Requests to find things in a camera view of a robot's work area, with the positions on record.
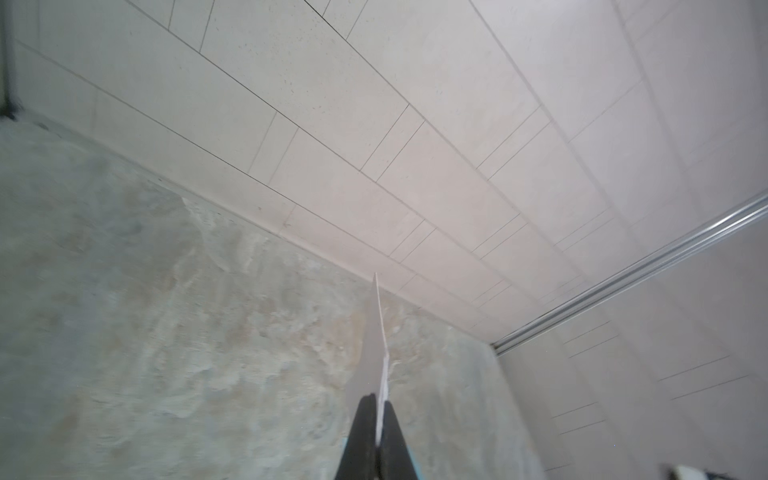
stone surface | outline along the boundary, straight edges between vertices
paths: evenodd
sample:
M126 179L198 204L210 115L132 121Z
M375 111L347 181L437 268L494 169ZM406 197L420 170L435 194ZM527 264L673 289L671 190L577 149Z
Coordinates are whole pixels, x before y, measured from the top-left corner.
M332 478L370 283L129 163L0 123L4 478ZM491 349L388 293L424 478L543 479Z

metal rail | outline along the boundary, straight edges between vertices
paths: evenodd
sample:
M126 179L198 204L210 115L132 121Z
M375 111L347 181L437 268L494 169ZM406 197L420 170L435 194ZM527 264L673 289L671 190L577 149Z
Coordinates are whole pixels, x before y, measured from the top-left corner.
M496 354L507 353L516 346L541 335L593 306L603 303L614 295L673 266L675 263L685 260L766 215L768 215L768 190L716 220L706 223L680 239L656 250L621 272L505 336L493 344Z

black object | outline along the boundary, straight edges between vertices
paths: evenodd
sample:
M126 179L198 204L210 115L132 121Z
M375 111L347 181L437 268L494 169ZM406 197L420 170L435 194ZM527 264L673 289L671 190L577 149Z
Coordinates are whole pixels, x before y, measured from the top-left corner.
M417 480L392 403L384 402L381 446L376 448L376 395L360 399L335 480Z

